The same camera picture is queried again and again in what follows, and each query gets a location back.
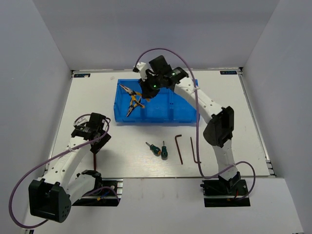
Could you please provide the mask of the yellow-handled pliers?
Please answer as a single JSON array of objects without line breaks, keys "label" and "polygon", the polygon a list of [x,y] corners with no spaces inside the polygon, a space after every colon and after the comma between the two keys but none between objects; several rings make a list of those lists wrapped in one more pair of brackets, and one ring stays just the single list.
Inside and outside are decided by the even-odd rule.
[{"label": "yellow-handled pliers", "polygon": [[136,107],[145,108],[145,105],[141,103],[141,100],[142,98],[139,98],[138,100],[135,98],[131,99],[126,117],[129,117]]},{"label": "yellow-handled pliers", "polygon": [[132,101],[139,102],[139,100],[137,99],[137,96],[140,96],[140,97],[141,97],[141,93],[136,92],[136,91],[130,89],[129,87],[124,86],[123,84],[119,84],[119,86],[120,86],[124,91],[126,91],[126,93],[131,97],[131,100],[132,100]]}]

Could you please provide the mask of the brown hex key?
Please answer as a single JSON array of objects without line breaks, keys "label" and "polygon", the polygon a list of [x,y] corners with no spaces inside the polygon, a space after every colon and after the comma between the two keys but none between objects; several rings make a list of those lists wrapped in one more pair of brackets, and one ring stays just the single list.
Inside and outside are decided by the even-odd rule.
[{"label": "brown hex key", "polygon": [[196,164],[201,163],[201,161],[198,162],[198,161],[196,160],[195,149],[194,149],[192,137],[190,137],[190,142],[191,142],[191,149],[192,149],[192,154],[193,154],[193,161],[194,161],[194,163],[196,163]]},{"label": "brown hex key", "polygon": [[93,168],[96,171],[97,169],[97,155],[93,153]]},{"label": "brown hex key", "polygon": [[182,159],[180,147],[179,147],[178,140],[177,140],[179,137],[182,137],[182,134],[179,134],[179,135],[175,136],[175,143],[176,143],[176,148],[177,148],[177,152],[178,152],[178,155],[179,155],[180,163],[181,163],[181,165],[183,165],[183,159]]}]

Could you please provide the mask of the green phillips stubby screwdriver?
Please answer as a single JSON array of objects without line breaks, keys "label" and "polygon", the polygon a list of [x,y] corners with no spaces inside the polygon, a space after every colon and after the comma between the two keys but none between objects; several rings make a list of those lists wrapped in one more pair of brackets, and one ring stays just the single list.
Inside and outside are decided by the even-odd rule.
[{"label": "green phillips stubby screwdriver", "polygon": [[149,147],[149,149],[153,152],[155,156],[159,156],[161,154],[161,149],[153,144],[149,144],[148,142],[145,142],[146,145]]}]

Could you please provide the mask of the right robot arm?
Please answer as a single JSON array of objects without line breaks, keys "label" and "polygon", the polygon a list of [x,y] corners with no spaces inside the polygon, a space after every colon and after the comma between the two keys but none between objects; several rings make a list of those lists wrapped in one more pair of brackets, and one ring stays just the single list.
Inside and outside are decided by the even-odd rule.
[{"label": "right robot arm", "polygon": [[173,69],[164,56],[158,56],[149,64],[137,61],[133,71],[140,74],[139,85],[144,99],[154,98],[160,89],[167,88],[196,109],[197,117],[202,117],[207,124],[203,136],[214,149],[221,191],[228,195],[236,191],[241,176],[232,152],[233,108],[214,102],[198,87],[191,70]]}]

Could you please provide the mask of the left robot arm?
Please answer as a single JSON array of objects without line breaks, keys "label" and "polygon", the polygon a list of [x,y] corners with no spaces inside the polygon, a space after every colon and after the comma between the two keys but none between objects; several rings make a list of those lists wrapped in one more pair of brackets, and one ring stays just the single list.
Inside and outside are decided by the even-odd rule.
[{"label": "left robot arm", "polygon": [[33,180],[29,187],[29,206],[32,216],[62,223],[71,206],[84,194],[97,195],[103,189],[100,173],[85,170],[71,180],[74,172],[88,152],[96,154],[110,140],[105,127],[106,116],[91,113],[87,122],[75,124],[66,154],[59,157],[52,168],[42,177]]}]

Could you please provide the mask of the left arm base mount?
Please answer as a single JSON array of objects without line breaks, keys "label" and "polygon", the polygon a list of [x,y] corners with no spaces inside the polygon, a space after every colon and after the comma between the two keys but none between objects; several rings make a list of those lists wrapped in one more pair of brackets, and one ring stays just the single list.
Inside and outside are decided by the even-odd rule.
[{"label": "left arm base mount", "polygon": [[116,207],[118,200],[121,200],[123,179],[103,178],[100,172],[94,170],[85,170],[77,174],[77,178],[82,176],[91,176],[95,179],[92,189],[87,193],[92,192],[90,195],[84,195],[78,199],[73,206],[84,207]]}]

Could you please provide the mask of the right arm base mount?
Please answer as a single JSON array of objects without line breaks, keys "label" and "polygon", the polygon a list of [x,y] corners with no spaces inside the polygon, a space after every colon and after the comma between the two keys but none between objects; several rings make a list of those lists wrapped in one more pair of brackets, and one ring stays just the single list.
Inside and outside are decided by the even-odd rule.
[{"label": "right arm base mount", "polygon": [[203,190],[206,208],[251,206],[247,195],[247,183],[244,179],[241,179],[230,191],[227,191],[227,188],[219,180],[203,180],[200,186]]}]

